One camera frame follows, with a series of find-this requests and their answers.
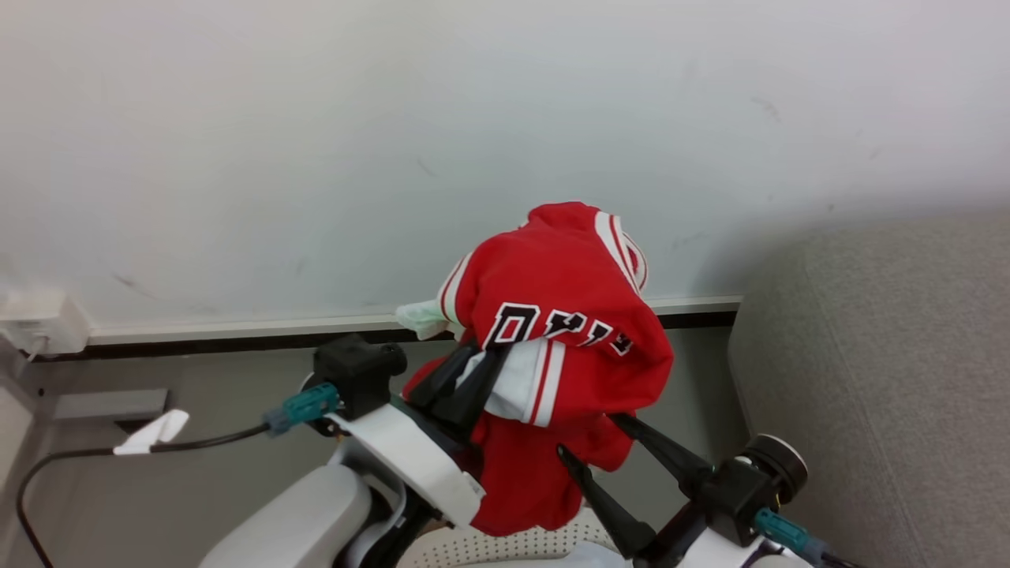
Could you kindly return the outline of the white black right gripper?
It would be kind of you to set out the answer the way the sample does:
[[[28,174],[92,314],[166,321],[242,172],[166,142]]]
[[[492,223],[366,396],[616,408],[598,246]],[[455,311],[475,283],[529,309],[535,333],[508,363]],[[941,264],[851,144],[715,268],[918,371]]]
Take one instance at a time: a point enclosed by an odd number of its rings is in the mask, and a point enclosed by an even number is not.
[[[639,443],[675,478],[687,499],[696,499],[714,466],[681,443],[628,413],[611,414],[611,421]],[[559,460],[584,500],[631,567],[798,567],[799,557],[786,547],[758,536],[746,546],[735,545],[708,528],[702,507],[689,501],[658,533],[638,520],[598,482],[591,468],[564,445]]]

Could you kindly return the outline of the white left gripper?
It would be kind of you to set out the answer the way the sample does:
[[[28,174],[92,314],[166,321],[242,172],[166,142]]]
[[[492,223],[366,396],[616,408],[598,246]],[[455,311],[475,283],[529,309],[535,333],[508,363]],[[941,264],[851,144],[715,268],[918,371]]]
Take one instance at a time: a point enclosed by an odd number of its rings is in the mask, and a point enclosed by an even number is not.
[[[469,442],[511,351],[512,346],[493,346],[480,353],[476,342],[459,344],[414,375],[406,400],[419,409],[435,403],[433,416]],[[482,360],[454,386],[477,353]],[[354,420],[329,413],[326,420],[342,432],[332,463],[371,474],[394,489],[410,488],[452,525],[472,525],[484,489],[401,406],[385,404]]]

